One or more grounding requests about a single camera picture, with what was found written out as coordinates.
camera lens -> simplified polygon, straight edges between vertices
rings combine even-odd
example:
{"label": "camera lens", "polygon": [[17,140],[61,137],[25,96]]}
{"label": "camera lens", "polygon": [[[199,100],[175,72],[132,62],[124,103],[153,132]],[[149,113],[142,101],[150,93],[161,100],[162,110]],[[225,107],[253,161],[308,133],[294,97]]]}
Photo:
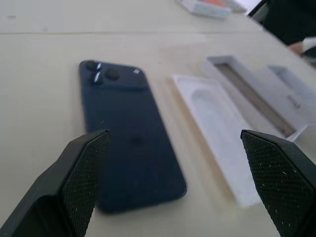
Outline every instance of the camera lens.
{"label": "camera lens", "polygon": [[105,72],[105,77],[109,80],[117,80],[117,79],[119,79],[120,75],[116,69],[109,68]]}
{"label": "camera lens", "polygon": [[90,81],[92,84],[102,84],[104,79],[101,72],[93,72],[90,76]]}
{"label": "camera lens", "polygon": [[86,62],[86,67],[91,71],[99,71],[102,68],[102,63],[98,63],[91,60]]}

table surface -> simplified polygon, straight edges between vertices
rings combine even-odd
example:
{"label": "table surface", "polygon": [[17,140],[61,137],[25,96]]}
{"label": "table surface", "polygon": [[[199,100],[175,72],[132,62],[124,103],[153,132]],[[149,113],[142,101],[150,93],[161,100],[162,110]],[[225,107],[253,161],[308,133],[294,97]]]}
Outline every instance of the table surface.
{"label": "table surface", "polygon": [[174,202],[120,215],[96,210],[87,237],[279,236],[263,205],[236,205],[171,76],[203,76],[201,65],[207,55],[227,54],[253,73],[267,64],[286,66],[313,88],[316,71],[261,30],[230,32],[224,27],[223,32],[209,34],[193,28],[196,31],[0,35],[0,225],[66,144],[85,133],[78,65],[95,59],[135,65],[146,72],[188,193]]}
{"label": "table surface", "polygon": [[233,14],[226,21],[193,16],[177,0],[0,0],[0,34],[221,33],[257,32],[260,28],[242,14]]}

smartphone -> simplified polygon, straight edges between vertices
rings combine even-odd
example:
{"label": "smartphone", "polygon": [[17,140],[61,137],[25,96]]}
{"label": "smartphone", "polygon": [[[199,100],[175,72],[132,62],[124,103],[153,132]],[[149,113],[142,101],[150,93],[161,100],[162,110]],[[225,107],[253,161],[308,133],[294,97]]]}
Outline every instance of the smartphone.
{"label": "smartphone", "polygon": [[111,133],[99,167],[99,209],[116,213],[183,197],[187,185],[144,72],[83,61],[79,73],[87,133]]}

orange label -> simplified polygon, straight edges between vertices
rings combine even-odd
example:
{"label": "orange label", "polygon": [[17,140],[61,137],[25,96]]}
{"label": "orange label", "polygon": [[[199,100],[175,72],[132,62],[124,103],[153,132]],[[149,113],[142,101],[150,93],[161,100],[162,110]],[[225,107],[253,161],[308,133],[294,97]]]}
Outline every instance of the orange label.
{"label": "orange label", "polygon": [[221,0],[205,0],[205,3],[214,4],[217,6],[225,6]]}

phone back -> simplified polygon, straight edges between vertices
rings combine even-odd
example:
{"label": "phone back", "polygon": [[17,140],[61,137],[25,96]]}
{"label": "phone back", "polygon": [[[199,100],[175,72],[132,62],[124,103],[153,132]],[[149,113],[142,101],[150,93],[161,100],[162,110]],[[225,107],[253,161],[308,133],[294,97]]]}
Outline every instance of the phone back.
{"label": "phone back", "polygon": [[96,204],[121,212],[184,196],[186,182],[145,74],[135,67],[90,64],[79,67],[86,129],[111,132]]}

